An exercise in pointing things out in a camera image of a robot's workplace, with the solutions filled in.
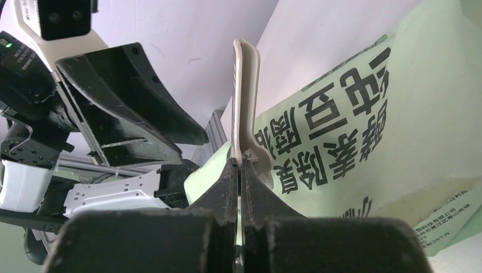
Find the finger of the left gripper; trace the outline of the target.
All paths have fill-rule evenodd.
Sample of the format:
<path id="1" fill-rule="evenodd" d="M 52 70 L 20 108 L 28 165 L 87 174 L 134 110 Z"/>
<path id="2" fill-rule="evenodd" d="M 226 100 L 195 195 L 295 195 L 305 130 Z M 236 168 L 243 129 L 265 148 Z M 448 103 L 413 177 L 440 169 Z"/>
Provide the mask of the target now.
<path id="1" fill-rule="evenodd" d="M 100 145 L 202 145 L 209 138 L 171 96 L 140 43 L 66 57 L 56 63 L 85 132 Z"/>
<path id="2" fill-rule="evenodd" d="M 97 165 L 181 164 L 181 151 L 103 80 L 60 72 L 59 93 Z"/>

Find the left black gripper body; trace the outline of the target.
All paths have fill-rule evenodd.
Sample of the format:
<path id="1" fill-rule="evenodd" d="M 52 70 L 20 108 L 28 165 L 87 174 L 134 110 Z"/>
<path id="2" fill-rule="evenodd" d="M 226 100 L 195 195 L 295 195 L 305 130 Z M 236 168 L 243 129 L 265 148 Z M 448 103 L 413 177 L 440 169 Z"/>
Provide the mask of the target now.
<path id="1" fill-rule="evenodd" d="M 1 159 L 53 169 L 75 126 L 49 69 L 37 53 L 1 31 L 1 117 L 12 123 L 1 141 Z"/>

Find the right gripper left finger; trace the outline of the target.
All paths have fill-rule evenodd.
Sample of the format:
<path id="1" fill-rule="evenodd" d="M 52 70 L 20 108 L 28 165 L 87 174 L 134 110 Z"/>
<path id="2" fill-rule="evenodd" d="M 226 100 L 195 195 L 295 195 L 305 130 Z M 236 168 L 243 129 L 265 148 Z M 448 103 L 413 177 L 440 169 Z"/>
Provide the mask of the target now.
<path id="1" fill-rule="evenodd" d="M 234 272 L 238 169 L 184 210 L 81 213 L 69 220 L 43 272 Z"/>

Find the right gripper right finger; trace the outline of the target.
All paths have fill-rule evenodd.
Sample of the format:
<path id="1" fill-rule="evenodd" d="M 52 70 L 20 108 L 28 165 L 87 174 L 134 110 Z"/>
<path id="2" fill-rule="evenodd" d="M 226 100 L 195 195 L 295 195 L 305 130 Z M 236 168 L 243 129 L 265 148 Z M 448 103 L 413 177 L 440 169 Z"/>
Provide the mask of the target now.
<path id="1" fill-rule="evenodd" d="M 431 272 L 411 227 L 395 218 L 308 218 L 243 160 L 240 200 L 245 272 Z"/>

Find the green cat litter bag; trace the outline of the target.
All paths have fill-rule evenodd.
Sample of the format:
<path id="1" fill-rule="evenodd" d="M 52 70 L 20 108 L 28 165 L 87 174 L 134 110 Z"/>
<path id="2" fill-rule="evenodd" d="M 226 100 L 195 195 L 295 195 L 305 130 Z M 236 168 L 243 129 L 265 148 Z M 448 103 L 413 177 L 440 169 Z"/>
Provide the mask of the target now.
<path id="1" fill-rule="evenodd" d="M 307 217 L 395 217 L 432 257 L 481 207 L 481 2 L 280 1 L 255 136 Z"/>

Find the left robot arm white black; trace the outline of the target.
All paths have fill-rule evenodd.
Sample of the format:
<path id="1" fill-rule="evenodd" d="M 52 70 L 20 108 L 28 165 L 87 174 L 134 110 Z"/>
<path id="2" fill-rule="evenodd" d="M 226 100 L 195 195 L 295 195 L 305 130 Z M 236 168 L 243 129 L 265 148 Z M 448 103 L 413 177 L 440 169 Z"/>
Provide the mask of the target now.
<path id="1" fill-rule="evenodd" d="M 205 144 L 206 131 L 169 94 L 142 45 L 88 50 L 54 62 L 1 32 L 1 221 L 25 231 L 24 248 L 42 264 L 63 224 L 102 210 L 184 209 L 184 182 L 196 163 L 181 144 Z M 156 165 L 137 176 L 80 182 L 56 176 L 73 133 L 94 164 Z"/>

